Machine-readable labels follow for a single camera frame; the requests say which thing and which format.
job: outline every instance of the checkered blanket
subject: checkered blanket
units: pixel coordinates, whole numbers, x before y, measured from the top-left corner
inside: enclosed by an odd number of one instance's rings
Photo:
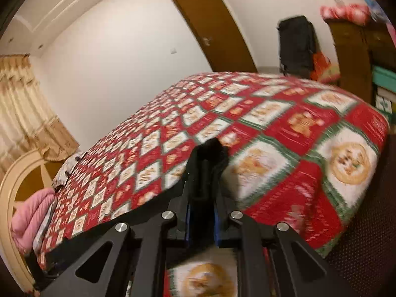
[[[240,72],[187,77],[86,153],[58,193],[39,260],[173,186],[194,146],[212,137],[230,148],[223,177],[240,209],[287,222],[325,255],[362,201],[388,128],[334,86]]]

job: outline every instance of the curtain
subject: curtain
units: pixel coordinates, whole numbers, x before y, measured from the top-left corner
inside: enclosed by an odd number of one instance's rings
[[[31,149],[61,161],[79,146],[41,93],[28,55],[0,56],[0,120],[0,182]]]

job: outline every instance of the black bag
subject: black bag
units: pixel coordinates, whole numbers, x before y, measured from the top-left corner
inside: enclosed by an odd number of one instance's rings
[[[309,78],[314,70],[315,30],[306,17],[298,16],[279,22],[280,68],[284,74]]]

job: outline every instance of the wooden headboard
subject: wooden headboard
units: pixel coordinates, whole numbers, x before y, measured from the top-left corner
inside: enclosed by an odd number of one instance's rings
[[[37,150],[32,150],[17,159],[7,170],[0,186],[0,253],[23,291],[32,291],[33,277],[16,248],[9,226],[15,208],[34,192],[51,187],[63,162],[44,160]]]

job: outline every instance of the folded pink blanket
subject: folded pink blanket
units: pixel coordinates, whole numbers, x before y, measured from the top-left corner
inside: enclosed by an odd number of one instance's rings
[[[23,255],[32,249],[37,230],[54,199],[55,191],[52,188],[39,190],[23,202],[12,217],[11,236]]]

